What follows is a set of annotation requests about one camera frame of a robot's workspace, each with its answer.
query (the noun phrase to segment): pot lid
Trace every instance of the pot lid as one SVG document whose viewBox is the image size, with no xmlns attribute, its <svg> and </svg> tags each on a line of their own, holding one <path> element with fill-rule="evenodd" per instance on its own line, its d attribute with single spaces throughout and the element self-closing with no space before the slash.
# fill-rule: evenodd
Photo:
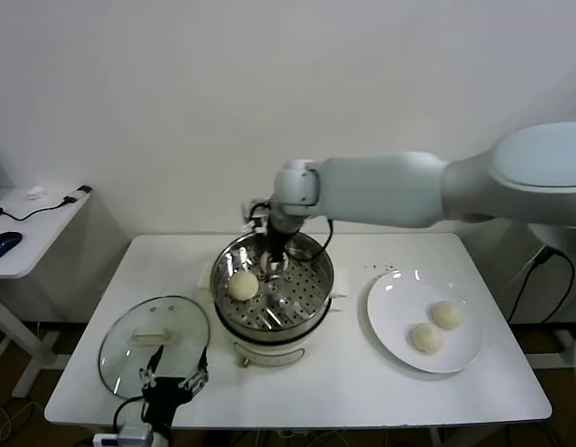
<svg viewBox="0 0 576 447">
<path fill-rule="evenodd" d="M 114 323 L 103 339 L 98 358 L 103 384 L 125 399 L 141 396 L 139 371 L 160 355 L 156 377 L 190 377 L 209 339 L 209 321 L 194 301 L 181 296 L 145 301 Z"/>
</svg>

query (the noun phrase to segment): metal rim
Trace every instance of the metal rim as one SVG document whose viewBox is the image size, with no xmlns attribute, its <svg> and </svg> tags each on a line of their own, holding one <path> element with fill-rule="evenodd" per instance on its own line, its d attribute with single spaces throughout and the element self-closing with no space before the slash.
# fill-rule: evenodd
<svg viewBox="0 0 576 447">
<path fill-rule="evenodd" d="M 103 345 L 105 344 L 105 341 L 108 339 L 108 336 L 110 335 L 110 333 L 112 332 L 112 330 L 114 329 L 114 327 L 124 318 L 126 317 L 129 312 L 133 311 L 134 309 L 136 309 L 137 307 L 140 307 L 146 303 L 149 303 L 151 301 L 155 301 L 155 300 L 161 300 L 162 298 L 180 298 L 183 300 L 187 300 L 189 302 L 191 302 L 192 304 L 194 304 L 203 314 L 203 317 L 205 317 L 205 321 L 207 321 L 207 343 L 205 344 L 205 347 L 209 347 L 210 345 L 210 341 L 212 339 L 212 326 L 210 324 L 210 320 L 207 317 L 207 313 L 205 312 L 205 310 L 203 310 L 203 307 L 201 307 L 201 305 L 199 303 L 197 303 L 195 300 L 188 298 L 186 296 L 182 296 L 182 295 L 163 295 L 163 296 L 157 296 L 155 298 L 149 298 L 148 300 L 142 301 L 137 305 L 134 305 L 133 307 L 131 307 L 129 310 L 127 310 L 122 316 L 118 317 L 118 319 L 112 323 L 112 325 L 110 326 L 110 329 L 108 329 L 108 332 L 105 334 L 105 336 L 102 339 L 102 342 L 100 343 L 100 350 L 98 351 L 98 357 L 97 357 L 97 368 L 98 368 L 98 374 L 100 375 L 100 380 L 102 381 L 102 384 L 106 387 L 106 389 L 108 391 L 110 391 L 110 393 L 112 393 L 113 396 L 116 396 L 117 398 L 121 398 L 121 399 L 128 399 L 131 396 L 128 397 L 124 397 L 118 394 L 114 394 L 114 392 L 112 392 L 112 390 L 110 389 L 110 386 L 108 384 L 105 383 L 105 379 L 102 376 L 102 368 L 100 368 L 100 358 L 101 358 L 101 354 L 102 354 L 102 349 L 103 349 Z"/>
<path fill-rule="evenodd" d="M 251 338 L 247 335 L 244 335 L 243 333 L 238 332 L 236 329 L 234 329 L 232 326 L 230 326 L 227 321 L 225 321 L 222 318 L 221 315 L 221 311 L 218 308 L 218 306 L 215 306 L 215 312 L 217 313 L 218 318 L 220 319 L 220 321 L 222 321 L 222 324 L 224 325 L 224 327 L 230 332 L 232 333 L 232 335 L 240 338 L 241 340 L 244 340 L 245 342 L 248 343 L 252 343 L 254 345 L 262 345 L 262 346 L 280 346 L 280 345 L 288 345 L 289 343 L 293 343 L 296 342 L 304 337 L 306 337 L 307 335 L 309 335 L 311 332 L 313 332 L 315 329 L 317 329 L 319 327 L 319 325 L 322 323 L 322 321 L 325 320 L 325 317 L 327 317 L 327 314 L 329 313 L 330 307 L 332 306 L 332 299 L 328 298 L 328 303 L 327 303 L 327 307 L 325 308 L 325 310 L 323 311 L 323 314 L 321 316 L 321 318 L 319 318 L 317 321 L 315 321 L 315 324 L 313 326 L 311 326 L 310 328 L 308 328 L 306 331 L 301 332 L 300 334 L 286 339 L 286 340 L 274 340 L 274 341 L 264 341 L 264 340 L 257 340 L 254 338 Z"/>
<path fill-rule="evenodd" d="M 256 237 L 256 235 L 254 233 L 249 233 L 249 234 L 237 237 L 236 239 L 233 239 L 231 242 L 228 243 L 227 247 L 225 247 L 224 250 L 220 254 L 218 254 L 218 256 L 215 258 L 215 261 L 213 263 L 212 270 L 210 273 L 210 281 L 209 282 L 210 282 L 210 290 L 213 293 L 213 298 L 215 301 L 215 307 L 216 307 L 216 312 L 218 314 L 218 318 L 220 318 L 224 322 L 224 325 L 226 327 L 237 326 L 237 327 L 233 327 L 233 332 L 240 332 L 241 328 L 243 328 L 246 332 L 251 332 L 253 336 L 242 335 L 243 338 L 246 337 L 249 340 L 256 340 L 258 338 L 256 336 L 254 336 L 256 333 L 268 334 L 271 332 L 290 331 L 290 330 L 294 330 L 294 329 L 298 328 L 299 326 L 306 325 L 307 322 L 311 319 L 319 318 L 318 311 L 324 312 L 329 307 L 327 300 L 329 299 L 331 289 L 333 287 L 333 283 L 334 283 L 334 279 L 335 279 L 334 278 L 334 276 L 335 276 L 334 265 L 332 263 L 331 257 L 327 253 L 327 251 L 325 251 L 322 254 L 322 260 L 323 260 L 323 264 L 324 264 L 322 275 L 324 275 L 323 278 L 325 278 L 325 281 L 326 281 L 325 291 L 321 290 L 322 293 L 320 295 L 318 295 L 318 298 L 320 299 L 320 304 L 318 305 L 317 308 L 315 308 L 315 310 L 309 311 L 309 308 L 306 309 L 306 312 L 308 312 L 308 315 L 309 315 L 308 319 L 303 319 L 299 324 L 295 324 L 295 325 L 290 326 L 288 328 L 279 329 L 279 330 L 275 330 L 275 329 L 269 330 L 269 329 L 266 329 L 263 327 L 256 327 L 254 325 L 253 326 L 245 325 L 244 323 L 241 323 L 240 321 L 235 320 L 233 318 L 230 318 L 230 321 L 227 320 L 225 309 L 223 308 L 225 305 L 223 303 L 224 297 L 221 295 L 220 296 L 218 295 L 219 288 L 220 288 L 220 277 L 219 277 L 219 273 L 216 272 L 216 268 L 218 267 L 218 265 L 222 264 L 225 261 L 225 258 L 227 257 L 227 255 L 229 253 L 231 253 L 232 251 L 234 251 L 237 248 L 237 246 L 240 246 L 241 244 L 248 245 L 248 244 L 253 243 L 254 237 Z M 321 246 L 321 244 L 319 244 L 319 242 L 317 240 L 315 240 L 314 238 L 312 238 L 312 237 L 310 237 L 304 233 L 299 233 L 298 237 L 301 238 L 301 240 L 304 240 L 308 244 L 317 245 L 319 247 Z M 298 268 L 304 268 L 304 269 L 310 270 L 310 263 L 309 262 L 300 261 L 300 260 L 294 260 L 294 262 L 297 263 L 295 265 L 298 265 Z M 315 287 L 315 286 L 319 287 L 316 282 L 313 282 L 311 284 L 311 287 Z M 324 315 L 321 316 L 318 321 L 315 321 L 315 323 L 312 326 L 317 327 L 318 322 L 323 320 L 323 318 L 324 318 Z M 310 330 L 310 328 L 303 328 L 303 331 L 305 333 L 309 332 L 309 330 Z M 290 339 L 295 339 L 295 338 L 298 338 L 298 336 L 296 336 L 296 337 L 290 336 Z"/>
</svg>

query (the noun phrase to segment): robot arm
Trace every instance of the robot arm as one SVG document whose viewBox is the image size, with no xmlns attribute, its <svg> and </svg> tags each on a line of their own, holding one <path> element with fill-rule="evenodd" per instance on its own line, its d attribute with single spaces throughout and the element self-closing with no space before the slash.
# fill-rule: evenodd
<svg viewBox="0 0 576 447">
<path fill-rule="evenodd" d="M 540 238 L 559 245 L 576 229 L 576 123 L 520 129 L 449 164 L 415 152 L 289 162 L 276 176 L 268 227 L 293 234 L 314 216 L 408 228 L 503 217 L 537 224 Z"/>
</svg>

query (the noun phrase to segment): white table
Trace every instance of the white table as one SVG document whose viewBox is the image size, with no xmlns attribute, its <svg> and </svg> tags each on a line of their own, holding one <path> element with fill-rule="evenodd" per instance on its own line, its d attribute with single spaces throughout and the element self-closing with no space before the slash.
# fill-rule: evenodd
<svg viewBox="0 0 576 447">
<path fill-rule="evenodd" d="M 0 188 L 0 207 L 16 217 L 41 208 L 56 206 L 72 189 L 51 190 L 49 194 L 37 200 L 27 199 L 27 190 L 23 188 Z M 83 207 L 89 195 L 84 195 L 76 203 L 57 210 L 40 212 L 29 220 L 17 222 L 7 216 L 0 216 L 0 233 L 18 231 L 23 240 L 11 251 L 0 258 L 0 279 L 22 278 L 29 274 L 46 254 L 66 225 Z M 51 348 L 58 339 L 57 332 L 49 332 L 43 340 L 37 338 L 0 302 L 0 330 L 6 337 L 0 344 L 0 357 L 10 340 L 24 349 L 32 359 L 20 381 L 13 388 L 15 398 L 27 396 L 35 378 L 42 369 L 62 370 L 70 356 L 57 356 Z"/>
<path fill-rule="evenodd" d="M 50 398 L 46 418 L 85 426 L 112 423 L 122 400 L 100 380 L 101 342 L 131 307 L 166 294 L 200 301 L 212 327 L 210 382 L 178 409 L 177 428 L 427 427 L 550 416 L 549 401 L 456 236 L 336 235 L 329 252 L 335 267 L 348 271 L 350 296 L 342 311 L 316 330 L 324 332 L 322 349 L 277 369 L 239 367 L 213 303 L 196 289 L 204 267 L 232 238 L 135 238 Z M 365 289 L 389 263 L 432 270 L 467 291 L 485 330 L 483 350 L 471 366 L 449 375 L 416 371 L 376 341 L 361 318 Z M 136 417 L 139 407 L 123 412 L 121 421 Z"/>
</svg>

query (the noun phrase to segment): computer mouse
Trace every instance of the computer mouse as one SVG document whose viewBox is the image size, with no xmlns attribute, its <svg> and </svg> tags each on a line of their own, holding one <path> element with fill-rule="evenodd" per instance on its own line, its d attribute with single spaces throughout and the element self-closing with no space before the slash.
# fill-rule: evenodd
<svg viewBox="0 0 576 447">
<path fill-rule="evenodd" d="M 15 247 L 23 239 L 23 235 L 16 231 L 0 233 L 0 258 Z"/>
</svg>

